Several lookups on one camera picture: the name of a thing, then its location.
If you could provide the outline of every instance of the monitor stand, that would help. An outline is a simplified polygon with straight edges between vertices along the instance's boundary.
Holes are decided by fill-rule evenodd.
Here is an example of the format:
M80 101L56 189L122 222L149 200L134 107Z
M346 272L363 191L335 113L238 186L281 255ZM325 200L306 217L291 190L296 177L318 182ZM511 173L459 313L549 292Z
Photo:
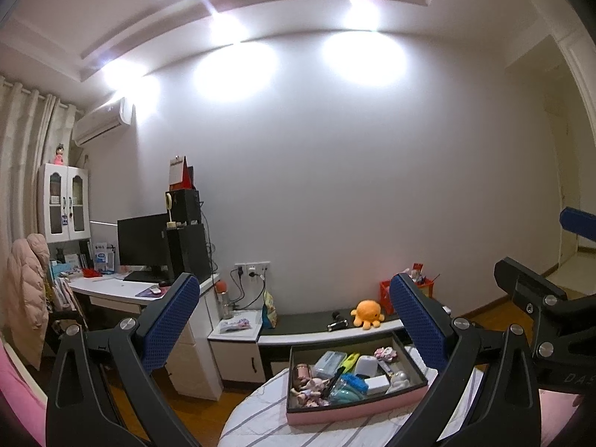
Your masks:
M151 270L134 270L122 280L131 282L169 282L168 273L162 268L151 266Z

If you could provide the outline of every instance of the box of items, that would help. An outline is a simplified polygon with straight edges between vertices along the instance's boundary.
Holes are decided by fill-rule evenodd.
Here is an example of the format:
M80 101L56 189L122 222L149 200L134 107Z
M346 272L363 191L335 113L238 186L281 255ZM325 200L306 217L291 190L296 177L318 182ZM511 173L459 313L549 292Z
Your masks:
M287 422L320 424L371 416L419 402L428 381L393 332L294 346Z

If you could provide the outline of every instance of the wall socket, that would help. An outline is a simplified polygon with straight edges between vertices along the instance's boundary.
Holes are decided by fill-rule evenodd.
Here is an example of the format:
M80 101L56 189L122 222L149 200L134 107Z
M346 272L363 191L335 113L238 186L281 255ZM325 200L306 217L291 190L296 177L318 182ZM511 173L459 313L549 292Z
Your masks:
M271 262L239 262L234 264L234 269L237 270L242 267L242 279L245 280L258 280L259 275L264 275L264 272L271 267ZM256 275L250 277L250 272L254 272Z

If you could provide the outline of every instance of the black speaker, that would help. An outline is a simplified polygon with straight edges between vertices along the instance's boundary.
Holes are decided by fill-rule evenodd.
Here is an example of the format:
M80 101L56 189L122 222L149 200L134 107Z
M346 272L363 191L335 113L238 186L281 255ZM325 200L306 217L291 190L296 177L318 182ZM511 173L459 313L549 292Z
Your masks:
M199 282L211 277L211 261L205 240L205 227L201 223L166 229L168 242L168 275L174 282L188 272Z
M174 190L172 197L172 222L183 225L201 223L201 202L199 190Z

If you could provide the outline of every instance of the figurine on cabinet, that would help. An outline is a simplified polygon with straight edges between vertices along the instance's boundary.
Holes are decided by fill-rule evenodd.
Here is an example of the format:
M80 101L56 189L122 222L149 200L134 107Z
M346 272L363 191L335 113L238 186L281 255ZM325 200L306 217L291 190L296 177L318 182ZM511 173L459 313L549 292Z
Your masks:
M60 164L64 166L64 159L62 159L62 155L64 154L64 145L60 143L56 146L56 156L54 157L54 164Z

